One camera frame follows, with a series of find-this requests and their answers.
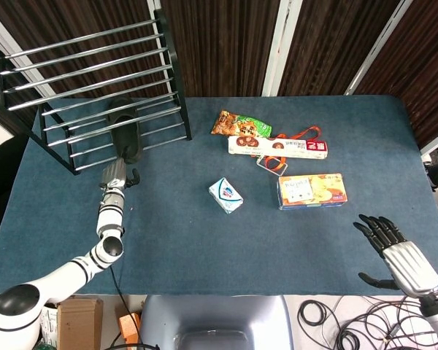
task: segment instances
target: electrical wire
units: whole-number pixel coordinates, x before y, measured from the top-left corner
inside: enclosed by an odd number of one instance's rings
[[[143,344],[143,340],[141,338],[141,334],[139,333],[138,324],[135,321],[133,315],[131,314],[130,309],[128,308],[128,305],[126,304],[125,298],[123,297],[123,293],[120,290],[120,287],[118,286],[117,279],[115,278],[115,273],[114,273],[114,270],[113,270],[112,266],[110,266],[110,274],[112,275],[112,280],[114,282],[114,285],[115,285],[115,288],[117,290],[118,296],[122,300],[123,306],[125,306],[126,312],[128,312],[128,315],[130,315],[131,320],[134,323],[134,327],[135,327],[135,329],[137,330],[137,333],[138,333],[139,343],[134,344],[132,346],[137,346],[138,345],[138,346],[141,346],[144,350],[145,349],[159,349],[159,347],[157,345],[154,347],[154,346],[151,346],[151,345]],[[124,348],[128,347],[128,346],[125,346],[125,345],[122,345],[120,348],[118,348],[116,346],[113,346],[113,344],[117,341],[117,339],[118,339],[118,337],[114,340],[114,342],[112,343],[111,347],[108,348],[108,349],[124,349]]]
[[[305,300],[300,306],[299,310],[297,312],[297,322],[299,323],[299,326],[301,330],[304,332],[304,334],[314,343],[318,344],[323,349],[328,350],[359,350],[361,347],[361,337],[364,338],[374,350],[413,350],[418,349],[411,346],[404,346],[402,345],[401,340],[408,339],[412,343],[414,343],[416,346],[422,346],[424,348],[433,348],[436,349],[438,346],[438,341],[435,342],[435,340],[432,341],[432,343],[420,343],[417,340],[417,336],[421,335],[436,335],[434,331],[425,331],[425,332],[406,332],[405,330],[405,324],[406,322],[410,322],[411,328],[413,329],[413,319],[423,319],[421,314],[418,312],[415,312],[413,310],[409,310],[408,308],[416,308],[418,309],[420,303],[408,300],[407,297],[403,297],[401,300],[395,300],[395,301],[386,301],[381,300],[375,297],[363,297],[368,303],[371,304],[369,309],[363,313],[360,314],[353,319],[350,319],[346,321],[345,323],[341,324],[341,322],[338,320],[335,314],[335,310],[337,306],[339,305],[339,302],[342,298],[338,299],[335,307],[333,310],[331,310],[325,303],[322,303],[317,300]],[[369,301],[367,298],[371,298],[375,300],[374,303]],[[319,312],[319,317],[316,320],[309,320],[305,316],[305,308],[308,306],[314,306]],[[388,321],[388,317],[385,313],[386,308],[393,308],[396,307],[396,323],[390,324]],[[406,316],[402,316],[401,312],[407,313]],[[326,340],[326,338],[323,336],[325,344],[320,343],[316,339],[312,338],[308,332],[303,327],[303,324],[310,327],[321,327],[323,329],[323,326],[325,322],[332,317],[334,321],[336,322],[337,327],[337,334],[334,339],[334,345],[329,345],[329,342]],[[357,323],[362,323],[364,325],[364,331],[354,328],[353,326]],[[380,348],[380,344],[378,346],[375,345],[376,342],[381,342],[382,348]]]
[[[122,332],[119,332],[117,334],[117,336],[114,338],[114,340],[111,342],[110,346],[114,346],[121,335],[122,335]]]
[[[133,348],[133,347],[141,347],[144,349],[149,349],[149,350],[161,350],[159,348],[159,346],[152,346],[152,345],[147,345],[147,344],[143,344],[143,343],[131,343],[131,344],[122,344],[122,345],[114,345],[111,346],[109,348],[106,348],[104,350],[116,350],[116,349],[128,349],[128,348]]]

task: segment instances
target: metal frame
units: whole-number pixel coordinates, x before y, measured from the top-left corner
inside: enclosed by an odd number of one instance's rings
[[[45,149],[50,155],[52,155],[60,164],[62,164],[65,168],[70,170],[73,174],[78,174],[81,170],[89,168],[91,166],[95,166],[97,164],[105,163],[107,161],[111,161],[115,157],[109,157],[104,160],[97,160],[93,163],[76,165],[75,160],[79,159],[78,157],[81,155],[87,155],[88,153],[97,152],[101,149],[106,149],[112,146],[112,143],[105,142],[101,145],[92,145],[87,149],[79,149],[77,152],[74,151],[74,145],[82,140],[86,140],[92,138],[94,136],[99,136],[102,134],[110,133],[111,130],[118,128],[123,125],[128,125],[132,123],[145,123],[150,120],[154,120],[160,117],[165,117],[167,115],[179,113],[181,116],[181,122],[174,122],[171,125],[164,126],[162,128],[158,128],[156,130],[147,131],[142,133],[141,136],[147,136],[153,133],[160,133],[162,131],[169,130],[171,128],[177,128],[183,126],[185,129],[185,135],[180,137],[175,137],[173,139],[158,142],[157,144],[147,145],[143,149],[150,149],[153,147],[161,146],[163,144],[167,144],[169,142],[177,141],[180,139],[191,140],[191,129],[190,123],[188,120],[188,112],[185,103],[185,96],[183,90],[183,81],[180,74],[180,65],[177,60],[177,53],[175,52],[174,43],[172,40],[172,36],[169,32],[166,18],[161,9],[154,11],[154,19],[146,20],[144,22],[135,23],[129,26],[123,26],[119,28],[114,28],[108,31],[102,31],[95,34],[90,34],[86,36],[81,36],[77,38],[73,38],[70,40],[66,40],[63,42],[58,42],[54,44],[45,45],[43,47],[37,47],[31,50],[24,50],[20,52],[15,52],[11,54],[5,55],[0,51],[0,112],[3,118],[12,119],[16,126],[22,130],[22,132],[26,133],[29,137],[31,137],[40,147]],[[77,52],[72,55],[54,58],[48,61],[42,61],[38,63],[28,64],[27,66],[19,66],[14,67],[12,62],[19,58],[27,58],[28,55],[32,55],[34,53],[43,52],[45,50],[51,50],[56,47],[61,47],[64,45],[74,44],[77,42],[83,42],[85,40],[90,40],[93,38],[97,38],[100,36],[110,35],[113,33],[127,31],[133,28],[138,28],[141,26],[155,26],[155,33],[153,35],[140,37],[132,40],[128,40],[125,42],[120,42],[117,44],[111,44],[104,47],[97,47],[95,49],[86,50],[82,52]],[[65,74],[60,74],[58,76],[42,78],[39,80],[34,80],[29,83],[18,85],[18,86],[8,86],[7,77],[13,74],[24,74],[27,71],[33,71],[38,68],[42,68],[45,66],[50,66],[53,64],[58,64],[64,61],[69,61],[75,58],[81,58],[89,55],[94,55],[96,53],[102,53],[104,51],[117,49],[119,47],[126,47],[133,44],[139,44],[140,42],[146,42],[148,40],[156,40],[160,44],[158,45],[158,49],[152,50],[149,52],[141,52],[135,55],[131,55],[128,57],[117,58],[112,61],[106,61],[103,63],[98,63],[93,66],[85,67],[83,69],[77,71],[71,71]],[[41,86],[48,86],[49,83],[57,82],[63,79],[68,79],[71,77],[76,77],[81,74],[86,74],[91,71],[98,71],[101,69],[105,69],[110,66],[124,64],[130,61],[146,58],[151,55],[161,55],[162,64],[161,66],[148,69],[145,71],[138,71],[132,74],[127,74],[124,76],[107,79],[100,82],[95,82],[91,85],[87,85],[84,87],[78,87],[74,90],[65,91],[63,93],[57,93],[51,96],[43,96],[41,98],[36,98],[32,101],[26,101],[21,104],[16,104],[10,106],[8,103],[8,96],[10,94],[19,94],[20,91],[26,89],[35,89],[39,92]],[[104,96],[100,96],[98,98],[93,98],[87,101],[78,101],[74,104],[70,104],[68,106],[62,106],[58,108],[52,108],[49,105],[49,102],[54,101],[58,98],[65,98],[68,96],[73,96],[78,93],[83,93],[86,91],[91,91],[95,89],[102,88],[104,86],[108,86],[117,82],[124,82],[126,80],[132,80],[139,77],[144,77],[150,74],[164,72],[166,75],[166,79],[162,79],[159,81],[155,81],[149,84],[140,85],[136,87],[132,87],[129,89],[116,91],[114,93],[110,93]],[[152,97],[152,98],[143,98],[139,101],[134,101],[133,103],[126,104],[124,106],[119,106],[117,108],[111,108],[103,112],[94,113],[91,115],[78,115],[78,109],[82,106],[87,106],[94,102],[99,102],[103,100],[107,100],[110,98],[114,98],[117,96],[124,96],[127,93],[131,93],[138,90],[144,90],[147,88],[151,88],[156,85],[165,84],[168,87],[169,93]],[[135,118],[130,120],[125,120],[123,122],[118,122],[114,125],[105,125],[100,128],[94,129],[97,127],[99,123],[103,123],[106,121],[106,116],[110,113],[117,112],[124,109],[133,109],[135,108],[137,112],[143,109],[149,109],[154,106],[163,106],[169,102],[174,102],[177,106],[167,106],[164,110],[156,110],[155,112],[149,112],[146,115],[137,115]],[[16,115],[16,113],[20,109],[24,109],[27,107],[36,106],[37,107],[37,117],[39,122],[40,136],[36,135],[32,130],[30,130],[26,125],[20,120],[20,118]],[[77,116],[77,119],[74,120],[65,120],[64,112],[72,110]],[[48,124],[48,118],[52,118],[55,122],[53,125]],[[92,128],[89,131],[81,131],[83,128]],[[48,133],[50,131],[63,131],[64,137],[62,139],[58,139],[56,141],[48,141]],[[59,155],[54,149],[54,146],[59,144],[66,145],[67,159]]]
[[[261,96],[277,96],[303,0],[280,0]]]
[[[413,0],[401,0],[397,7],[394,9],[393,14],[389,18],[388,22],[385,25],[385,28],[381,31],[380,35],[377,38],[377,41],[374,42],[372,49],[370,50],[370,53],[365,58],[364,62],[358,69],[356,75],[354,78],[352,78],[352,81],[350,82],[349,86],[347,87],[347,90],[345,91],[344,95],[352,95],[356,91],[358,85],[362,81],[362,79],[365,77],[365,74],[368,72],[369,68],[372,66],[375,58],[380,53],[383,46],[385,46],[386,42],[388,41],[389,37],[393,33],[394,29],[396,29],[397,25],[401,21],[402,17],[406,13],[406,11],[409,9],[409,6]]]

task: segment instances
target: cardboard box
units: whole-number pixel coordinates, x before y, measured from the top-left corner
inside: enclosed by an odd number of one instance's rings
[[[282,176],[277,182],[279,209],[341,206],[347,193],[341,174]]]
[[[100,350],[102,300],[67,299],[58,306],[58,350]]]
[[[227,214],[243,204],[242,196],[228,183],[225,177],[211,185],[210,193]]]
[[[319,140],[229,136],[228,152],[238,155],[273,155],[275,157],[324,159],[328,156],[328,145],[325,141]]]

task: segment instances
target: robot finger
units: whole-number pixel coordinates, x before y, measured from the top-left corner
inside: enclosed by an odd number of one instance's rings
[[[381,221],[380,219],[377,219],[376,217],[370,217],[370,219],[373,222],[376,222],[376,224],[378,226],[378,230],[381,230],[383,232],[383,234],[389,240],[390,246],[392,246],[393,244],[399,243],[399,240],[397,239],[397,237],[393,234],[393,232],[389,229],[389,227],[383,221]]]
[[[360,217],[361,220],[368,225],[368,227],[372,230],[373,235],[378,237],[381,243],[383,243],[384,247],[391,245],[388,237],[386,237],[385,233],[378,227],[378,224],[372,219],[372,217],[367,217],[363,214],[358,215],[358,217]]]
[[[391,220],[386,219],[385,217],[380,217],[379,220],[384,222],[386,224],[386,226],[388,226],[389,230],[393,233],[393,235],[397,238],[397,240],[399,242],[406,241],[406,238],[404,237],[404,235],[401,233],[401,231],[399,231],[397,226],[395,226],[395,224],[393,224],[393,222]]]
[[[378,237],[373,236],[373,232],[368,227],[366,227],[358,222],[354,222],[353,225],[355,226],[355,228],[357,230],[361,231],[364,234],[364,236],[368,239],[368,242],[370,242],[370,244],[372,245],[374,250],[376,250],[376,252],[381,257],[383,257],[383,250],[385,247],[380,242]]]

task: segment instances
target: white robotic arm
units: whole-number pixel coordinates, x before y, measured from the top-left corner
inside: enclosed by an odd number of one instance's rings
[[[9,288],[0,294],[0,350],[31,350],[39,337],[39,317],[46,303],[59,303],[87,284],[96,273],[123,253],[121,236],[124,195],[122,189],[139,182],[126,178],[119,158],[104,170],[104,190],[99,206],[97,233],[100,242],[84,257],[76,257],[48,275]]]
[[[383,258],[393,280],[378,281],[366,273],[358,275],[376,288],[400,289],[420,301],[420,312],[438,335],[438,274],[417,246],[385,217],[360,215],[366,224],[354,222]]]

